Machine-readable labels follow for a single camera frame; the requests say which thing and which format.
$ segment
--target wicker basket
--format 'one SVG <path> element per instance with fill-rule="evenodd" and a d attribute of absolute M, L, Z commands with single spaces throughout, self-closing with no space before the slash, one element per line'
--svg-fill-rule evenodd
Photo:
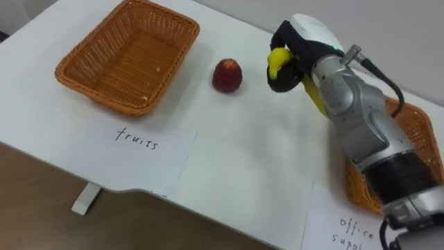
<path fill-rule="evenodd" d="M 398 102 L 393 99 L 386 101 L 386 109 L 390 113 L 397 106 Z M 443 164 L 429 117 L 421 109 L 406 103 L 396 121 L 413 143 L 421 160 L 432 170 L 436 181 L 443 183 Z M 367 188 L 365 179 L 348 159 L 345 160 L 345 180 L 348 199 L 354 205 L 382 214 L 380 200 Z"/>
<path fill-rule="evenodd" d="M 184 15 L 125 0 L 63 58 L 55 77 L 93 101 L 143 115 L 159 103 L 198 34 Z"/>

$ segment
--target silver robot arm segment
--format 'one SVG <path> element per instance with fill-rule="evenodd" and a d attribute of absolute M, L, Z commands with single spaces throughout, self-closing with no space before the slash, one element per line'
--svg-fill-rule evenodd
<path fill-rule="evenodd" d="M 343 150 L 360 172 L 394 154 L 413 151 L 404 131 L 387 114 L 382 91 L 365 83 L 342 58 L 320 59 L 312 78 Z"/>
<path fill-rule="evenodd" d="M 444 187 L 435 183 L 404 131 L 386 112 L 382 91 L 348 67 L 348 55 L 321 58 L 313 65 L 311 78 L 343 150 L 382 200 L 387 223 L 393 229 L 408 229 L 390 249 L 444 249 Z"/>

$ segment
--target apple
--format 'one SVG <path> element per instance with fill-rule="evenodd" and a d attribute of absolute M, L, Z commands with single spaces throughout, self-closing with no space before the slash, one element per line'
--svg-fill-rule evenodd
<path fill-rule="evenodd" d="M 242 83 L 242 69 L 235 59 L 223 59 L 214 69 L 214 88 L 220 92 L 231 93 L 239 88 Z"/>

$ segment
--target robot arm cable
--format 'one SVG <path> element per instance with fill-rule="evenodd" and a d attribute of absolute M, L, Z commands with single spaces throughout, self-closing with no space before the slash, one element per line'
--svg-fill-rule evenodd
<path fill-rule="evenodd" d="M 383 80 L 390 88 L 392 88 L 393 91 L 395 91 L 395 93 L 399 99 L 399 104 L 398 104 L 398 107 L 396 108 L 396 110 L 391 114 L 391 116 L 396 117 L 396 115 L 398 115 L 401 112 L 402 108 L 404 107 L 404 103 L 405 103 L 404 95 L 402 94 L 401 89 L 396 85 L 396 83 L 394 83 L 384 73 L 382 73 L 381 70 L 379 70 L 370 59 L 364 58 L 363 60 L 358 60 L 358 61 L 362 65 L 362 67 L 367 69 L 369 72 L 371 72 L 377 78 Z"/>
<path fill-rule="evenodd" d="M 381 226 L 379 228 L 379 239 L 381 241 L 381 246 L 383 250 L 389 250 L 387 246 L 387 239 L 386 239 L 386 230 L 389 223 L 387 222 L 387 219 L 384 218 L 384 220 L 381 223 Z"/>

